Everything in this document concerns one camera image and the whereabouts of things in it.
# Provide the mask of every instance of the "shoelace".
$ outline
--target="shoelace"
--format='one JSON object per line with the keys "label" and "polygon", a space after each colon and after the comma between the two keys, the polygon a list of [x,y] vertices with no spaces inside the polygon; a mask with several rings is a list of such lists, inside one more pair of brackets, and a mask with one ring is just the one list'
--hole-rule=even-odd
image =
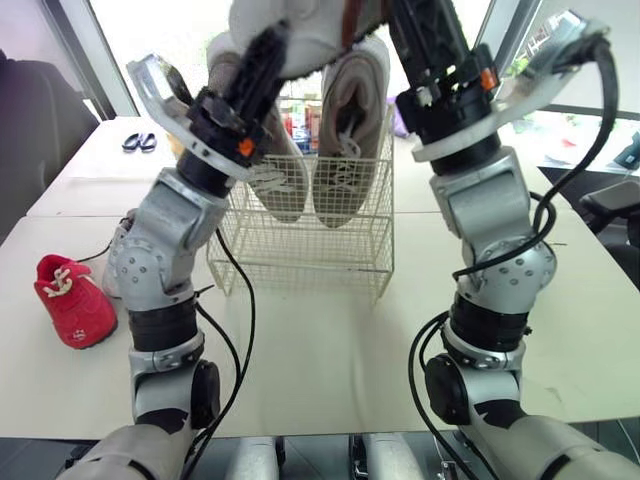
{"label": "shoelace", "polygon": [[335,164],[335,173],[331,177],[333,180],[327,185],[327,190],[340,190],[350,193],[356,193],[356,183],[360,176],[358,172],[358,166],[352,159],[360,158],[362,151],[360,146],[351,138],[353,134],[353,127],[355,126],[355,117],[351,119],[347,129],[338,134],[338,140],[342,150],[340,151],[341,157],[345,160]]}
{"label": "shoelace", "polygon": [[47,294],[49,298],[60,297],[66,294],[69,290],[71,290],[71,286],[73,285],[73,280],[67,278],[67,276],[71,273],[71,270],[68,268],[65,270],[60,270],[59,268],[53,272],[53,281],[51,285],[57,287],[57,290],[54,290],[50,287],[44,287],[44,293]]}
{"label": "shoelace", "polygon": [[271,192],[292,193],[294,191],[293,186],[287,184],[285,173],[268,161],[252,168],[249,183],[256,195]]}

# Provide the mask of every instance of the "black office chair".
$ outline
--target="black office chair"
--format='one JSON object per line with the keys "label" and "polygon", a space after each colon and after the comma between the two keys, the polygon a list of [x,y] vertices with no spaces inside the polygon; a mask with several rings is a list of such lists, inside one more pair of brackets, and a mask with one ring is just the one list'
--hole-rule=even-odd
{"label": "black office chair", "polygon": [[640,290],[640,182],[627,180],[588,193],[580,205],[591,215],[587,225],[595,234],[616,218],[626,220],[628,243],[608,243],[605,248]]}
{"label": "black office chair", "polygon": [[0,243],[97,126],[56,67],[0,50]]}

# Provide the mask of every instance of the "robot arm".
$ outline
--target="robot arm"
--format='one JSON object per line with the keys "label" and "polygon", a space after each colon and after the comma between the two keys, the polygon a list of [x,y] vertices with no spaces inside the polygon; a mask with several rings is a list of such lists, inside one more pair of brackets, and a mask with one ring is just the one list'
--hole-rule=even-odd
{"label": "robot arm", "polygon": [[118,228],[109,258],[133,337],[135,425],[110,434],[60,478],[175,480],[195,433],[220,414],[218,369],[201,358],[191,272],[227,210],[225,197],[260,158],[287,36],[282,24],[258,36],[222,96],[204,88],[193,100],[177,71],[153,55],[128,65],[150,114],[187,149]]}
{"label": "robot arm", "polygon": [[[516,154],[501,146],[496,130],[546,105],[584,63],[581,55],[604,42],[601,26],[571,20],[498,110],[491,104],[497,85],[491,56],[482,45],[468,50],[450,0],[393,3],[391,32],[411,85],[398,107],[422,139],[414,156],[431,161],[431,186],[449,230],[462,240],[467,265],[454,275],[457,292],[441,328],[447,353],[426,363],[425,382],[432,410],[459,426],[497,478],[640,478],[624,457],[520,407],[527,317],[556,259],[535,241],[538,227],[529,220],[530,194]],[[613,103],[615,109],[617,98]]]}

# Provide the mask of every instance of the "red shoe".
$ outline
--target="red shoe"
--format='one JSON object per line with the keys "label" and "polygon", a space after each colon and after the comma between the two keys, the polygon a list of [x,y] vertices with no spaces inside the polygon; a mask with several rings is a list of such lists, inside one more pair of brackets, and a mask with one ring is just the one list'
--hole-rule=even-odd
{"label": "red shoe", "polygon": [[59,255],[47,255],[33,284],[60,339],[83,349],[101,342],[118,326],[107,297],[93,283],[91,269]]}

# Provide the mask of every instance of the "white shoe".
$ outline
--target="white shoe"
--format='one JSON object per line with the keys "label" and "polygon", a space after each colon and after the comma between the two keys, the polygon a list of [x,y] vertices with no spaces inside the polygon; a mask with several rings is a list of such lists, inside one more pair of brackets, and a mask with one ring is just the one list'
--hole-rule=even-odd
{"label": "white shoe", "polygon": [[[221,94],[233,80],[240,55],[229,32],[214,38],[207,47],[209,88]],[[277,107],[264,123],[268,132],[259,148],[272,155],[251,168],[249,185],[267,210],[279,221],[292,223],[300,218],[309,192],[307,168],[302,152],[289,136]]]}
{"label": "white shoe", "polygon": [[376,162],[363,159],[379,155],[388,84],[389,52],[375,36],[324,71],[313,205],[330,228],[347,223],[367,198]]}
{"label": "white shoe", "polygon": [[234,0],[229,28],[240,48],[267,27],[287,20],[291,38],[281,77],[295,79],[321,69],[377,28],[388,0]]}

